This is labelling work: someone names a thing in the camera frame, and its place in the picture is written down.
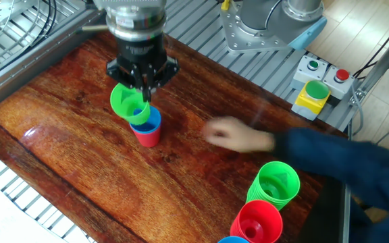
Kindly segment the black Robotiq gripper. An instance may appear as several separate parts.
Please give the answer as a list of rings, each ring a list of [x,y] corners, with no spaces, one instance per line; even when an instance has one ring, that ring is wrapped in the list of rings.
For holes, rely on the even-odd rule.
[[[144,102],[151,102],[151,91],[165,86],[180,70],[178,60],[167,55],[165,35],[142,41],[116,41],[118,54],[106,64],[106,74],[142,92]]]

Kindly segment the person's right hand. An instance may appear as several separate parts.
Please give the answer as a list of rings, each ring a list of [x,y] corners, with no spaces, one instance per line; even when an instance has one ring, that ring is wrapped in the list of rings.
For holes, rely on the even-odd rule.
[[[205,123],[203,135],[207,142],[239,153],[271,152],[274,135],[255,130],[234,117],[217,117]]]

